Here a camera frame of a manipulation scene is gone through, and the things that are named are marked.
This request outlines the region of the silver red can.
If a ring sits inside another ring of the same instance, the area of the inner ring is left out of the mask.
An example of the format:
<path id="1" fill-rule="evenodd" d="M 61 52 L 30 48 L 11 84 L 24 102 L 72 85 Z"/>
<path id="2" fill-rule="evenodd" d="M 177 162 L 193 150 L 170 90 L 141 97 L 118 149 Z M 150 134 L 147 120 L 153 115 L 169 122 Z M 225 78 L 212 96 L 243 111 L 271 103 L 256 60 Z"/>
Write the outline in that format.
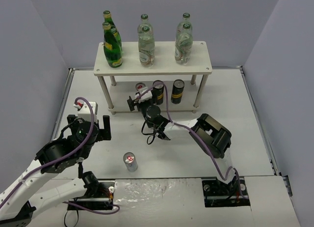
<path id="1" fill-rule="evenodd" d="M 146 85 L 143 82 L 139 82 L 135 85 L 135 89 L 137 92 L 141 93 L 147 89 Z"/>
<path id="2" fill-rule="evenodd" d="M 123 161 L 129 172 L 135 172 L 138 168 L 136 157 L 132 152 L 127 152 L 123 156 Z"/>

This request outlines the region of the black can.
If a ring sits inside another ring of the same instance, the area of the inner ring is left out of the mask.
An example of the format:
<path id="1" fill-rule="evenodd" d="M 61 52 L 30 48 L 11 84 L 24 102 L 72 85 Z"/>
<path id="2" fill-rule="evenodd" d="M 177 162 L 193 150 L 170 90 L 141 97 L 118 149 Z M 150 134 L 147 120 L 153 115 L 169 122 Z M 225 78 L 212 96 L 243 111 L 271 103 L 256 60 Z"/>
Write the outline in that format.
<path id="1" fill-rule="evenodd" d="M 163 104 L 164 100 L 164 85 L 161 83 L 160 80 L 156 80 L 153 82 L 153 98 L 154 98 L 154 104 L 161 105 Z"/>
<path id="2" fill-rule="evenodd" d="M 184 81 L 177 79 L 173 82 L 171 102 L 173 104 L 179 104 L 182 100 L 184 90 Z"/>

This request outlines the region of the silver red can front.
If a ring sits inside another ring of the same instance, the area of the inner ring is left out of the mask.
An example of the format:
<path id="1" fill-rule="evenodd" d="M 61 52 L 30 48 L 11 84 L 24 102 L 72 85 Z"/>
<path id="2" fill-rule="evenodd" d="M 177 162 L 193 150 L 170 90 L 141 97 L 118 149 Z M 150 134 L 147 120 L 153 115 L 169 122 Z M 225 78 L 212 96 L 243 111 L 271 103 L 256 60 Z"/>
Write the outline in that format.
<path id="1" fill-rule="evenodd" d="M 132 152 L 127 152 L 123 156 L 123 161 L 129 172 L 135 172 L 138 168 L 136 157 Z"/>

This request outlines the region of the green glass bottle front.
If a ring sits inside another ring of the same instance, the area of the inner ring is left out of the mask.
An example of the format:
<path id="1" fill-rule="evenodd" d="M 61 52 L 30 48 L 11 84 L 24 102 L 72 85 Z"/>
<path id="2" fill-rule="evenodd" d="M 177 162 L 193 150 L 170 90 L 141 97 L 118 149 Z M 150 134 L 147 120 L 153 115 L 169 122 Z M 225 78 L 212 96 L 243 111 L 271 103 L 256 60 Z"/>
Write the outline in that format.
<path id="1" fill-rule="evenodd" d="M 104 41 L 103 48 L 107 63 L 112 68 L 120 67 L 123 63 L 122 50 L 117 40 L 117 30 L 109 22 L 103 22 Z"/>

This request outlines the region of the green glass bottle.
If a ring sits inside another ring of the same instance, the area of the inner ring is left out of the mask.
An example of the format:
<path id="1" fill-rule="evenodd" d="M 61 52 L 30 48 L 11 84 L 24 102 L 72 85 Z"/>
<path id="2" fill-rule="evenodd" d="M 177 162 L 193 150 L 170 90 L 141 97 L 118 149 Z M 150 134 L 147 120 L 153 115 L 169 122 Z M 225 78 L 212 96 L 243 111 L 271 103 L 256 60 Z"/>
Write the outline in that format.
<path id="1" fill-rule="evenodd" d="M 105 22 L 110 23 L 110 25 L 111 25 L 111 32 L 112 32 L 113 35 L 115 36 L 117 42 L 118 42 L 119 45 L 120 45 L 120 49 L 122 50 L 121 36 L 120 36 L 120 33 L 119 33 L 119 31 L 118 31 L 116 25 L 115 25 L 114 22 L 113 22 L 111 12 L 110 12 L 109 10 L 105 10 L 105 11 L 103 12 L 103 17 L 104 17 L 104 21 L 105 21 Z"/>
<path id="2" fill-rule="evenodd" d="M 112 68 L 120 67 L 123 63 L 122 50 L 117 40 L 117 30 L 109 22 L 103 22 L 104 41 L 103 48 L 107 63 Z"/>

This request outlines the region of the clear bottle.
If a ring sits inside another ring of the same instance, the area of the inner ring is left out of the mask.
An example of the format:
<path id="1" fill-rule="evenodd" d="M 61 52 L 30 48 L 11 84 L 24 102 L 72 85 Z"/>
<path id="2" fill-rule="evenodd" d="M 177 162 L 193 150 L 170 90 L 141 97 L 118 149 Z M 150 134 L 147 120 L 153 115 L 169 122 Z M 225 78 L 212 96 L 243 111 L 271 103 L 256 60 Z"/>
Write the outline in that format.
<path id="1" fill-rule="evenodd" d="M 175 60 L 178 64 L 187 64 L 193 45 L 193 37 L 191 33 L 191 24 L 184 23 L 182 31 L 176 38 L 175 44 Z"/>
<path id="2" fill-rule="evenodd" d="M 190 34 L 192 34 L 192 31 L 193 31 L 193 27 L 192 27 L 192 23 L 190 21 L 190 14 L 189 13 L 184 13 L 183 14 L 183 20 L 181 22 L 179 22 L 179 24 L 177 25 L 177 29 L 176 29 L 176 37 L 178 37 L 182 31 L 183 31 L 183 25 L 187 23 L 187 24 L 190 24 Z"/>
<path id="3" fill-rule="evenodd" d="M 138 39 L 139 60 L 142 66 L 150 67 L 155 63 L 155 39 L 149 26 L 142 27 Z"/>
<path id="4" fill-rule="evenodd" d="M 154 29 L 153 29 L 153 26 L 149 22 L 148 15 L 142 14 L 140 19 L 141 19 L 141 23 L 138 25 L 138 28 L 137 28 L 138 39 L 140 39 L 141 36 L 145 33 L 148 33 L 149 35 L 154 36 Z"/>

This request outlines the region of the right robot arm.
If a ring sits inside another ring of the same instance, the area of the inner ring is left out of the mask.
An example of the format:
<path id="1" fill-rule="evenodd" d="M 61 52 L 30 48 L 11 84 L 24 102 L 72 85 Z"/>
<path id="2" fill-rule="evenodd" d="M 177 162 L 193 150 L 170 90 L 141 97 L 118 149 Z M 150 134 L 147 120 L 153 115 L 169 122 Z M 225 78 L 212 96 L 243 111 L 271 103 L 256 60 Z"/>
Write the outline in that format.
<path id="1" fill-rule="evenodd" d="M 211 158 L 217 170 L 219 181 L 230 184 L 233 179 L 238 185 L 239 194 L 246 199 L 241 190 L 239 174 L 230 158 L 231 132 L 210 115 L 203 113 L 199 118 L 177 122 L 161 115 L 159 106 L 151 99 L 141 102 L 139 96 L 127 100 L 130 111 L 135 108 L 142 113 L 144 124 L 153 130 L 149 136 L 170 141 L 189 134 L 206 155 Z"/>

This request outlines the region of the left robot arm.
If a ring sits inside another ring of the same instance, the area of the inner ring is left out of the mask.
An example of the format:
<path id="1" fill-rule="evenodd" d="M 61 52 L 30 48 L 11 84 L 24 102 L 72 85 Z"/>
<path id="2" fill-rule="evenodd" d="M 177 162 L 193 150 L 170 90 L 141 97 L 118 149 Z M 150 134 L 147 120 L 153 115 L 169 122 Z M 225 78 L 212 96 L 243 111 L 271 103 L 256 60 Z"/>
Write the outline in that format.
<path id="1" fill-rule="evenodd" d="M 32 219 L 46 210 L 75 198 L 91 198 L 100 186 L 91 171 L 84 172 L 82 162 L 91 152 L 92 146 L 111 140 L 110 117 L 103 116 L 104 128 L 96 121 L 75 115 L 67 116 L 71 135 L 62 135 L 47 143 L 31 162 L 27 170 L 0 195 L 0 225 L 2 227 L 25 227 Z M 74 180 L 39 192 L 47 182 L 64 170 L 79 165 L 78 177 Z"/>

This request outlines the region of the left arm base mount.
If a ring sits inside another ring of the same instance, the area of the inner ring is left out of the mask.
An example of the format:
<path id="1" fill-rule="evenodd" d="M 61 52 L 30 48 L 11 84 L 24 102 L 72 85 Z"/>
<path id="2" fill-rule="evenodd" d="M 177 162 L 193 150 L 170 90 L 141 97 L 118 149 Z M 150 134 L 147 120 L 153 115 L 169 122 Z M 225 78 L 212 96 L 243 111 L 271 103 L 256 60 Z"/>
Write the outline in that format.
<path id="1" fill-rule="evenodd" d="M 100 185 L 94 194 L 70 199 L 69 202 L 93 211 L 113 210 L 114 207 L 112 205 L 115 182 L 113 180 L 99 180 L 99 183 Z"/>

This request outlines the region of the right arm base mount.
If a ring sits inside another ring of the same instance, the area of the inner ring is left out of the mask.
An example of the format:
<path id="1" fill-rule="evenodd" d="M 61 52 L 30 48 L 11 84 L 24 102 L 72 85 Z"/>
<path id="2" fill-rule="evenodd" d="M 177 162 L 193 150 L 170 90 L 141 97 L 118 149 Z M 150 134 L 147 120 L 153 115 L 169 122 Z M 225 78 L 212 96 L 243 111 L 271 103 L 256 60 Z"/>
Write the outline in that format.
<path id="1" fill-rule="evenodd" d="M 202 179 L 202 188 L 206 208 L 250 206 L 243 177 L 234 177 L 229 184 L 217 178 Z"/>

